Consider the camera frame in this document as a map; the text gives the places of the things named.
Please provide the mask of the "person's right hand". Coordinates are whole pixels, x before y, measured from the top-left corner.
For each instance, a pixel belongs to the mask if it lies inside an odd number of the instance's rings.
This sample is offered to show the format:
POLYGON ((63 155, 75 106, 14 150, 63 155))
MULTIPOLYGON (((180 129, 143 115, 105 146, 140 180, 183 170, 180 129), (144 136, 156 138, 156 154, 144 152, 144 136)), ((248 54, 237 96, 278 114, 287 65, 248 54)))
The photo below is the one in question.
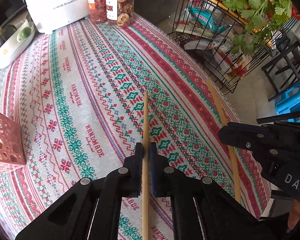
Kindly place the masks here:
POLYGON ((289 212, 288 228, 293 230, 300 219, 300 202, 293 200, 292 207, 289 212))

